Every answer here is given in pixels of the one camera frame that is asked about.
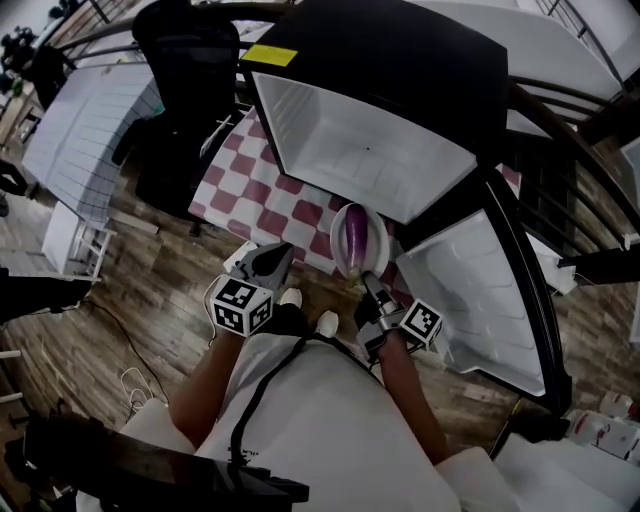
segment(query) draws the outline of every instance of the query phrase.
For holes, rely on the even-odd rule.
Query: checkered cloth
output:
[[[331,255],[331,223],[344,205],[339,196],[280,173],[256,111],[234,128],[216,154],[189,211],[258,245],[286,241],[295,257],[343,279]],[[385,219],[391,259],[402,251]],[[397,300],[411,304],[407,285],[391,261],[381,278]]]

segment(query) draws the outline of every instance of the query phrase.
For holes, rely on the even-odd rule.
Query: white shirt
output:
[[[229,460],[231,433],[256,386],[297,340],[260,334],[246,342],[220,418],[197,451],[158,400],[147,402],[122,433]],[[519,510],[480,448],[434,468],[384,387],[320,341],[309,341],[269,383],[245,428],[242,449],[250,465],[309,486],[309,501],[294,505],[296,511]],[[79,495],[78,510],[96,506],[96,500]]]

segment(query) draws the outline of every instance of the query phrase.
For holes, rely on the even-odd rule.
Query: table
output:
[[[120,168],[113,151],[133,121],[161,105],[146,63],[76,70],[45,113],[25,168],[90,224],[102,228]]]

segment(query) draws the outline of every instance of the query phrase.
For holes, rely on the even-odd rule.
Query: white sneaker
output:
[[[339,324],[340,320],[338,315],[333,311],[325,311],[318,320],[315,332],[322,334],[325,338],[333,338],[338,332]]]
[[[302,308],[302,292],[297,288],[287,288],[280,297],[278,304],[293,304],[298,309]]]

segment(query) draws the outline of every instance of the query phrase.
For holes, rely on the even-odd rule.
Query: purple eggplant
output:
[[[357,280],[363,271],[367,256],[367,237],[369,236],[369,216],[362,205],[353,203],[347,207],[345,219],[347,233],[347,277]]]

